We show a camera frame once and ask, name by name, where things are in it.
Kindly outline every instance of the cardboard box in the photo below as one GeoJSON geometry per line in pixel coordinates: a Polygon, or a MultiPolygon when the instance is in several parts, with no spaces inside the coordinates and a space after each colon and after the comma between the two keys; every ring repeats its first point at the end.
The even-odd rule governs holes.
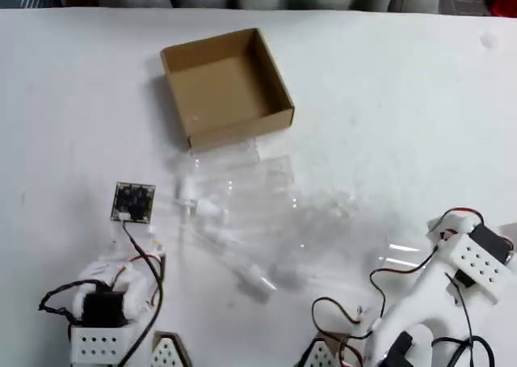
{"type": "Polygon", "coordinates": [[[162,50],[189,144],[206,149],[285,129],[294,105],[258,29],[162,50]]]}

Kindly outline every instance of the circuit board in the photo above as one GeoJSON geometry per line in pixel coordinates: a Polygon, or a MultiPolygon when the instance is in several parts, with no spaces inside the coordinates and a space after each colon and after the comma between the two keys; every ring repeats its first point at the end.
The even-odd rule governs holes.
{"type": "Polygon", "coordinates": [[[149,224],[153,210],[154,185],[116,183],[111,219],[120,221],[120,214],[129,214],[128,221],[149,224]]]}

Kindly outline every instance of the robot part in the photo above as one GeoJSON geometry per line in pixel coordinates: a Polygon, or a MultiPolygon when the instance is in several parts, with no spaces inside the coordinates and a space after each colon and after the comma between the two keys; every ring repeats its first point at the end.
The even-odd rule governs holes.
{"type": "MultiPolygon", "coordinates": [[[[478,332],[483,319],[501,300],[504,289],[517,278],[515,272],[506,266],[508,254],[513,250],[510,243],[495,235],[499,241],[487,245],[487,240],[480,238],[479,231],[475,233],[478,227],[471,221],[450,216],[440,218],[443,224],[439,229],[431,228],[429,236],[438,250],[409,294],[374,323],[365,348],[365,367],[382,365],[398,336],[419,324],[431,330],[435,338],[468,339],[470,334],[464,308],[469,312],[473,333],[478,332]],[[447,240],[442,235],[445,230],[452,231],[447,240]],[[501,254],[501,244],[506,247],[506,253],[501,254]],[[459,281],[462,279],[472,280],[472,283],[466,285],[459,281]],[[463,296],[464,307],[460,303],[463,296]]],[[[482,223],[479,226],[485,234],[488,229],[482,223]]],[[[456,347],[435,347],[432,353],[434,365],[447,365],[456,347]]],[[[466,352],[456,365],[468,365],[468,360],[469,352],[466,352]]]]}

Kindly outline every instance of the white plastic bracket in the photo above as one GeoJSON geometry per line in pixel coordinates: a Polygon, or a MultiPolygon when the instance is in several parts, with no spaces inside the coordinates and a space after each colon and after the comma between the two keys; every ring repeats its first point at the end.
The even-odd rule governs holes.
{"type": "Polygon", "coordinates": [[[340,367],[338,359],[323,340],[315,341],[305,363],[299,367],[340,367]]]}
{"type": "Polygon", "coordinates": [[[467,234],[453,235],[440,244],[438,257],[472,278],[494,304],[511,282],[511,271],[467,234]]]}
{"type": "Polygon", "coordinates": [[[131,326],[122,328],[72,327],[72,363],[116,365],[128,351],[131,326]]]}
{"type": "Polygon", "coordinates": [[[174,341],[169,338],[162,338],[151,356],[151,367],[183,367],[184,364],[179,357],[179,351],[174,341]]]}

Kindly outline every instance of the black wire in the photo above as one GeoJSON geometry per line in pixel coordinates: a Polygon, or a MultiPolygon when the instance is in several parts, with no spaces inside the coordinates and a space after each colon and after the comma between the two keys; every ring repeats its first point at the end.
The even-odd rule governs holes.
{"type": "MultiPolygon", "coordinates": [[[[483,348],[486,350],[486,355],[488,356],[489,361],[489,367],[495,367],[494,351],[492,350],[488,342],[480,336],[472,336],[472,340],[473,342],[478,342],[479,344],[481,344],[483,348]]],[[[434,339],[431,345],[434,347],[438,343],[443,342],[455,343],[460,345],[460,347],[458,347],[458,349],[454,352],[451,360],[447,364],[447,367],[454,367],[456,366],[458,360],[460,359],[465,349],[467,349],[470,346],[470,340],[459,340],[454,339],[452,337],[439,337],[438,339],[434,339]]]]}
{"type": "Polygon", "coordinates": [[[126,365],[128,363],[128,361],[129,361],[129,359],[131,358],[131,356],[138,349],[138,347],[141,346],[141,344],[143,343],[145,337],[147,336],[147,334],[149,333],[149,331],[153,327],[154,323],[156,322],[156,319],[158,318],[158,315],[160,314],[160,310],[162,309],[162,303],[163,303],[163,286],[162,286],[162,283],[160,281],[160,276],[158,275],[158,272],[154,268],[154,266],[151,263],[149,257],[147,256],[147,254],[144,252],[144,250],[142,250],[142,248],[138,245],[138,243],[135,241],[135,239],[131,236],[131,234],[127,230],[127,228],[126,228],[126,221],[125,220],[122,221],[122,229],[124,230],[126,235],[129,237],[129,241],[135,247],[135,250],[138,251],[138,254],[142,256],[142,259],[149,266],[149,269],[153,273],[154,279],[156,280],[156,283],[158,284],[158,292],[159,292],[160,295],[158,297],[158,305],[156,307],[156,310],[154,311],[153,317],[150,319],[149,323],[144,328],[144,330],[142,331],[142,333],[138,337],[137,341],[135,341],[135,343],[131,346],[131,348],[126,352],[126,354],[124,355],[122,360],[119,362],[117,367],[123,367],[124,365],[126,365]]]}
{"type": "Polygon", "coordinates": [[[384,315],[385,315],[385,309],[386,309],[386,294],[384,292],[384,290],[382,290],[380,288],[380,286],[378,284],[375,283],[375,281],[373,280],[373,276],[376,275],[378,272],[394,272],[396,274],[404,274],[404,275],[407,275],[407,274],[413,274],[419,270],[421,270],[422,268],[424,268],[428,263],[429,261],[433,258],[433,256],[435,255],[435,253],[438,251],[438,246],[435,246],[432,250],[432,252],[429,254],[428,257],[426,257],[424,259],[424,261],[422,261],[420,263],[419,266],[417,266],[416,268],[412,268],[410,270],[396,270],[394,268],[376,268],[375,270],[373,270],[371,273],[370,273],[370,283],[373,285],[373,287],[375,289],[377,289],[377,291],[380,293],[380,295],[382,296],[382,306],[380,308],[380,317],[382,318],[384,315]]]}
{"type": "Polygon", "coordinates": [[[445,276],[451,281],[452,285],[458,292],[458,295],[460,296],[460,300],[461,300],[461,305],[463,306],[463,311],[465,312],[465,317],[467,318],[467,325],[469,326],[469,341],[470,341],[470,367],[473,367],[474,366],[474,359],[473,359],[474,342],[473,342],[472,325],[470,323],[469,312],[467,311],[467,306],[465,305],[465,300],[463,299],[463,293],[460,290],[460,286],[458,286],[458,284],[447,273],[445,273],[445,276]]]}
{"type": "Polygon", "coordinates": [[[95,286],[97,286],[98,289],[110,290],[110,287],[105,282],[102,282],[101,280],[79,280],[79,281],[70,282],[69,284],[62,285],[57,289],[47,292],[45,294],[45,296],[43,297],[43,299],[41,300],[38,310],[44,310],[47,313],[58,314],[60,316],[64,316],[68,320],[70,325],[80,325],[81,321],[77,320],[74,317],[74,315],[72,314],[72,312],[67,310],[65,307],[56,309],[56,308],[52,308],[51,306],[47,306],[46,303],[52,296],[55,296],[56,294],[64,292],[65,290],[72,289],[76,286],[81,286],[84,284],[95,285],[95,286]]]}

